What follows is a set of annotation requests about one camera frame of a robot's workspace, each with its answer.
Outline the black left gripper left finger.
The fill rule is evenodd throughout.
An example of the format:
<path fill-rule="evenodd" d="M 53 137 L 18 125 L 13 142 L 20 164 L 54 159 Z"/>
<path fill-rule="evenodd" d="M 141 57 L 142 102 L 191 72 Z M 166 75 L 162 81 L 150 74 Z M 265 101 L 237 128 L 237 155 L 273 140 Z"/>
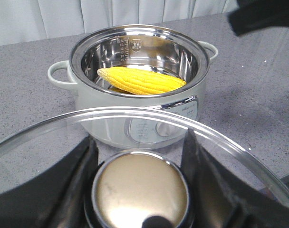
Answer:
<path fill-rule="evenodd" d="M 0 194 L 0 228 L 88 227 L 84 194 L 97 166 L 89 136 L 47 171 Z"/>

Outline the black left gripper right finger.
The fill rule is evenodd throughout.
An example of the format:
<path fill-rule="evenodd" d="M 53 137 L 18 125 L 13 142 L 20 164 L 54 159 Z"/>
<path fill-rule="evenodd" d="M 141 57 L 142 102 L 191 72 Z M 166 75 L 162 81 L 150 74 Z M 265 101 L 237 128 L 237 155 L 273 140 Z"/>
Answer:
<path fill-rule="evenodd" d="M 256 191 L 185 135 L 181 171 L 192 192 L 195 228 L 289 228 L 289 208 Z"/>

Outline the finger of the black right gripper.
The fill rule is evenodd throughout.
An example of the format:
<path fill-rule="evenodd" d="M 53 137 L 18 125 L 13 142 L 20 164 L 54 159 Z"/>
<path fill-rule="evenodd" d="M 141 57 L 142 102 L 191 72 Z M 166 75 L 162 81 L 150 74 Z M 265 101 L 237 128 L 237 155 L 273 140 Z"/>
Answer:
<path fill-rule="evenodd" d="M 239 0 L 228 22 L 236 36 L 269 27 L 289 28 L 289 0 Z"/>

